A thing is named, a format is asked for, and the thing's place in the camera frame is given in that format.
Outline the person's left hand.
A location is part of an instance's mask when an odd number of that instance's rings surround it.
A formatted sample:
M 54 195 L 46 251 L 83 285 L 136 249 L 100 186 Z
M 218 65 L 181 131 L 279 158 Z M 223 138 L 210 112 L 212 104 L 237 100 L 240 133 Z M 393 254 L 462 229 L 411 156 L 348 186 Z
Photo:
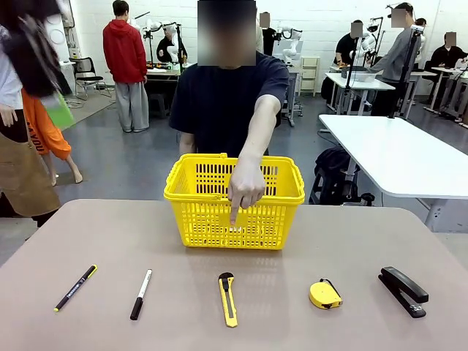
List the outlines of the person's left hand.
M 260 169 L 261 161 L 261 156 L 242 155 L 238 158 L 228 185 L 231 225 L 235 224 L 241 208 L 250 208 L 265 193 L 265 181 Z

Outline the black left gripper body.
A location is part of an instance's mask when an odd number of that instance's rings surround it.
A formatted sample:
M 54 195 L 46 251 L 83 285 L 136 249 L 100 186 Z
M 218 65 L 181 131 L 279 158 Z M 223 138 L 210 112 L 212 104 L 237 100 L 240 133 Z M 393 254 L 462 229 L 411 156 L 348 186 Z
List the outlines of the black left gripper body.
M 26 92 L 49 97 L 72 93 L 59 58 L 45 30 L 45 21 L 64 13 L 62 1 L 5 0 L 1 2 L 1 46 Z

